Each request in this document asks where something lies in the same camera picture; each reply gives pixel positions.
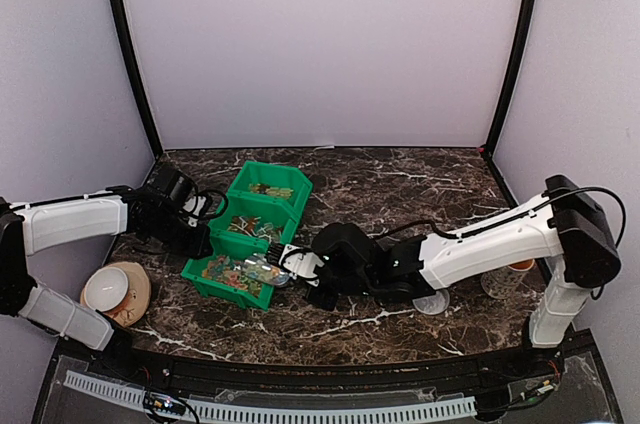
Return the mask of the green three-compartment bin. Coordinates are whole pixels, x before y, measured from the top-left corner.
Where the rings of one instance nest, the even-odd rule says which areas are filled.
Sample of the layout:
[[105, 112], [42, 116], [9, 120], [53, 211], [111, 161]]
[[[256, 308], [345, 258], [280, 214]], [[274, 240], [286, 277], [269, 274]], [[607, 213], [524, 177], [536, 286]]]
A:
[[[294, 190], [294, 194], [288, 200], [254, 194], [248, 190], [251, 183], [288, 187]], [[229, 186], [228, 205], [220, 207], [224, 213], [209, 223], [213, 253], [202, 259], [188, 260], [181, 276], [203, 297], [220, 298], [242, 309], [268, 309], [274, 292], [273, 286], [264, 284], [260, 296], [253, 297], [247, 292], [202, 278], [201, 271], [209, 260], [219, 255], [226, 255], [234, 260], [245, 259], [254, 253], [265, 255], [268, 246], [272, 244], [229, 232], [227, 227], [233, 216], [258, 216], [277, 226], [283, 226], [280, 241], [274, 243], [290, 244], [302, 220], [312, 189], [310, 179], [295, 167], [261, 162], [245, 163]]]

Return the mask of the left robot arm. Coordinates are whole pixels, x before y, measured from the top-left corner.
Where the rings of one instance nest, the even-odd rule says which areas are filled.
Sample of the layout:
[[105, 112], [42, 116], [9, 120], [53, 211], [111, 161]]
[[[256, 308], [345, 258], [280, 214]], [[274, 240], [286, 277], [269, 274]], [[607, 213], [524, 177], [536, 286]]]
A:
[[116, 185], [36, 202], [1, 203], [1, 314], [102, 352], [120, 380], [141, 371], [128, 333], [79, 302], [82, 279], [119, 236], [153, 241], [170, 254], [211, 254], [209, 222], [226, 211], [224, 193], [204, 189], [171, 166], [140, 187]]

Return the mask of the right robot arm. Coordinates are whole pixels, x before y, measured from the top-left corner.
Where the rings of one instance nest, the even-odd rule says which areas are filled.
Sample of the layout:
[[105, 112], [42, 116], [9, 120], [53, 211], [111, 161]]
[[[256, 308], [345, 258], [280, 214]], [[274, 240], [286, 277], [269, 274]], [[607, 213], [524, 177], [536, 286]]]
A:
[[561, 344], [592, 291], [621, 271], [620, 240], [591, 197], [600, 187], [579, 187], [564, 175], [545, 185], [524, 204], [457, 230], [434, 228], [384, 248], [355, 224], [332, 223], [308, 247], [270, 245], [266, 261], [305, 281], [307, 300], [331, 311], [342, 295], [405, 303], [476, 275], [549, 259], [552, 276], [528, 319], [525, 344], [510, 357], [511, 370], [530, 378], [547, 364], [549, 349]]

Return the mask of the metal scoop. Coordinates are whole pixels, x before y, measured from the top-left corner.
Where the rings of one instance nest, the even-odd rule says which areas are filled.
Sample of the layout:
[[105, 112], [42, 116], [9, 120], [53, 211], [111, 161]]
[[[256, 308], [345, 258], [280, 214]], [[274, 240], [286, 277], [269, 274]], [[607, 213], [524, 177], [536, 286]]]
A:
[[254, 253], [245, 259], [234, 260], [233, 265], [250, 279], [273, 287], [285, 286], [290, 280], [287, 272], [269, 264], [263, 254]]

